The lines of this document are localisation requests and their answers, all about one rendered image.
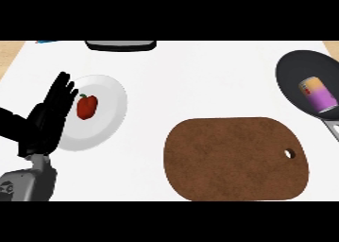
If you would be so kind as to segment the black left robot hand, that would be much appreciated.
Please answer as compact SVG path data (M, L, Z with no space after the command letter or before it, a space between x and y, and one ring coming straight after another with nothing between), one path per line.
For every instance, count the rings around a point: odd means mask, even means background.
M19 157L48 155L54 151L76 94L69 74L62 72L26 118L0 108L0 136L17 142Z

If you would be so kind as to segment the brown wooden cutting board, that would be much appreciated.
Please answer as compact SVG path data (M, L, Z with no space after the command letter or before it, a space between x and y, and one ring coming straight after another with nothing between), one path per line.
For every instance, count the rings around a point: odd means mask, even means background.
M165 142L163 167L188 200L286 200L308 183L296 135L266 117L180 122Z

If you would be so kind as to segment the dark grey frying pan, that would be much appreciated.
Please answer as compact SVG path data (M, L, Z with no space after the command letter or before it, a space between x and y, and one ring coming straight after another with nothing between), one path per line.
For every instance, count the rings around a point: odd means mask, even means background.
M317 113L299 90L299 83L306 78L317 77L339 104L339 61L319 52L294 50L278 59L274 77L286 99L302 112L322 121L339 142L339 106L327 112Z

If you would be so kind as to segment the orange and purple can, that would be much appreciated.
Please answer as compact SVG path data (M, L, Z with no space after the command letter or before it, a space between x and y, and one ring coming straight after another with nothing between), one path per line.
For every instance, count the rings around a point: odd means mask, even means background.
M306 78L299 83L299 90L317 113L327 112L339 106L336 98L317 77Z

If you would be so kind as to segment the red bell pepper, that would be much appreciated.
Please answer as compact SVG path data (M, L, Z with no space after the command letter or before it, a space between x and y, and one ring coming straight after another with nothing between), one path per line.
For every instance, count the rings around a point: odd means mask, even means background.
M97 98L91 95L79 94L76 102L76 116L79 119L87 120L93 117L97 107Z

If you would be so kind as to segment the white round plate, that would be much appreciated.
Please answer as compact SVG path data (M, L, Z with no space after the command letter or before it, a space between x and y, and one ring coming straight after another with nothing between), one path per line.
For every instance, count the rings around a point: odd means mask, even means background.
M126 113L126 93L119 82L103 75L90 75L73 80L78 95L66 116L59 148L79 151L103 143L118 130ZM79 94L97 98L96 112L82 120L76 116Z

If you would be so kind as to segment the black and grey appliance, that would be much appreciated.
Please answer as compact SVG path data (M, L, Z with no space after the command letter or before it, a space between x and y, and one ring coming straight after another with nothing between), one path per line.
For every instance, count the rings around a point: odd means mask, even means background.
M152 50L156 46L154 41L85 41L90 50L135 52Z

